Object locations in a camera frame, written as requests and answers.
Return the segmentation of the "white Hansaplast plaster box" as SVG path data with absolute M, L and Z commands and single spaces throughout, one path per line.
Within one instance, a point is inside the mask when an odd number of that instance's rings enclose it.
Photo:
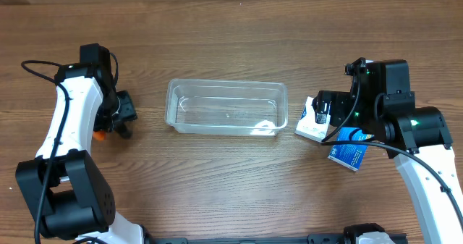
M 328 114 L 322 118 L 323 123 L 317 123 L 312 102 L 313 98 L 308 96 L 294 133 L 320 143 L 327 136 L 331 116 Z

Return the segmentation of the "orange Redoxon tube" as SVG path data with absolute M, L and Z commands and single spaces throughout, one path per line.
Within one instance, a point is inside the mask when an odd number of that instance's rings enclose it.
M 98 141 L 103 141 L 106 139 L 106 133 L 104 131 L 94 131 L 93 138 Z

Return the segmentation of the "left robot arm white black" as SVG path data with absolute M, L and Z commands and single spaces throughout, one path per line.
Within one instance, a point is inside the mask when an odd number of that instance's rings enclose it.
M 117 91 L 118 62 L 107 48 L 80 47 L 80 60 L 59 64 L 50 81 L 57 100 L 43 145 L 15 177 L 34 219 L 34 239 L 74 243 L 153 243 L 144 226 L 116 211 L 112 190 L 91 158 L 96 132 L 132 136 L 137 113 L 127 91 Z

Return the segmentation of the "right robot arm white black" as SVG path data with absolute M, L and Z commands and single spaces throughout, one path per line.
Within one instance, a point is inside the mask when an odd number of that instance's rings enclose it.
M 336 130 L 354 127 L 370 135 L 362 146 L 386 150 L 412 199 L 426 243 L 462 242 L 462 189 L 452 137 L 442 113 L 418 108 L 404 59 L 346 64 L 348 92 L 320 91 L 315 121 Z

